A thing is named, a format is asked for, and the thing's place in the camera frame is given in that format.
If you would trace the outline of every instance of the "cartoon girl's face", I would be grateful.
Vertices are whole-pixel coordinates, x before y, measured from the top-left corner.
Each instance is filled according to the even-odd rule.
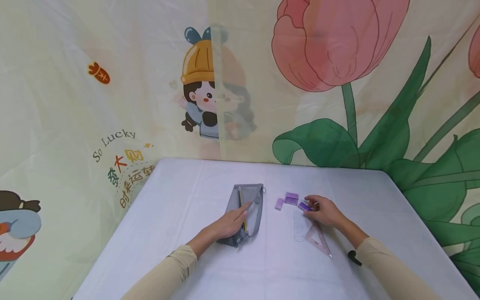
[[[216,101],[213,98],[215,89],[207,81],[202,81],[202,86],[195,92],[190,92],[190,99],[197,103],[199,109],[216,113]]]
[[[218,95],[218,97],[223,101],[222,109],[225,111],[236,111],[239,107],[239,104],[245,101],[245,97],[242,95],[236,95],[227,88],[224,88],[223,91],[224,93]]]

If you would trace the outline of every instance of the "beige sleeve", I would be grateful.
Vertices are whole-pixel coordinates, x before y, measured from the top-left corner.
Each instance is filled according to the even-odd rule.
[[[427,284],[373,238],[357,248],[357,257],[377,277],[392,300],[441,300]]]
[[[168,300],[196,267],[197,256],[190,246],[182,245],[143,276],[122,300]]]

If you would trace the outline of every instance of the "green stem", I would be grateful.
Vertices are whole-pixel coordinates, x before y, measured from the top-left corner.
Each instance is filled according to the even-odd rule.
[[[470,180],[480,180],[480,171],[469,171],[469,172],[462,172],[457,174],[448,174],[448,175],[441,175],[441,176],[420,179],[419,181],[415,182],[410,187],[410,189],[417,188],[420,186],[426,186],[426,185],[470,181]]]
[[[345,112],[347,113],[347,129],[352,137],[355,146],[358,146],[357,137],[357,113],[355,111],[355,99],[353,97],[352,85],[347,83],[342,85],[343,102],[345,103]]]
[[[472,110],[480,104],[480,92],[470,98],[459,110],[456,111],[450,119],[443,124],[437,132],[428,140],[425,146],[415,156],[413,161],[421,162],[428,153],[449,133],[456,125],[458,125]]]
[[[453,46],[453,48],[450,50],[450,52],[447,53],[447,55],[444,57],[444,59],[442,59],[442,61],[440,62],[440,64],[435,68],[435,70],[433,71],[433,73],[430,75],[430,77],[427,79],[427,81],[425,82],[424,85],[422,85],[422,87],[420,88],[420,90],[418,91],[418,97],[420,97],[421,94],[423,94],[423,92],[425,91],[425,89],[427,88],[428,84],[430,83],[430,81],[432,81],[432,78],[435,76],[435,74],[437,74],[438,70],[440,70],[440,68],[442,67],[442,65],[446,62],[446,60],[450,57],[450,55],[453,53],[453,50],[455,50],[455,48],[458,46],[458,44],[460,43],[460,41],[463,39],[463,37],[465,36],[465,34],[468,32],[465,31],[465,33],[461,36],[460,39],[458,39],[458,41],[456,42],[456,44]]]

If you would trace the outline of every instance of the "ruler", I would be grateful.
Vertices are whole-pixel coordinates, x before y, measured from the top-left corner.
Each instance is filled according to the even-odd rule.
[[[324,232],[322,231],[320,225],[312,225],[310,230],[305,235],[305,240],[323,252],[325,255],[330,256],[330,258],[333,259],[330,248],[328,248],[327,241],[325,240]]]
[[[304,241],[308,230],[312,226],[312,222],[303,215],[303,212],[296,209],[293,212],[293,232],[295,241]]]

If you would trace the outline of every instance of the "pink triangle ruler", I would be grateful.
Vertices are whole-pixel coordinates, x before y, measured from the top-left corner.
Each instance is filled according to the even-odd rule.
[[[312,225],[305,236],[305,240],[323,252],[325,255],[330,256],[330,258],[333,259],[330,248],[328,248],[327,241],[325,240],[324,232],[322,231],[320,225]]]

